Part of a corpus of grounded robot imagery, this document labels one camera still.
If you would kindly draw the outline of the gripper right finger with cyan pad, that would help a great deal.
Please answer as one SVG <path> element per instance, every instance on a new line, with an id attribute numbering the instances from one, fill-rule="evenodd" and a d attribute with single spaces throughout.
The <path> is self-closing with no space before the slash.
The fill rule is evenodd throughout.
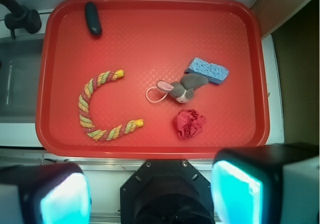
<path id="1" fill-rule="evenodd" d="M 307 143 L 224 148 L 211 170 L 214 209 L 224 224 L 317 224 L 320 148 Z"/>

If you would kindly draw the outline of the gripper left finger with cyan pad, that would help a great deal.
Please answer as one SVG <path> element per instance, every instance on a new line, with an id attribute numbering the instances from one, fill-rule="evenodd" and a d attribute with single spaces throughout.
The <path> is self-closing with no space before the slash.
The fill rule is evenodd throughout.
<path id="1" fill-rule="evenodd" d="M 2 224 L 88 224 L 88 178 L 74 163 L 0 169 Z"/>

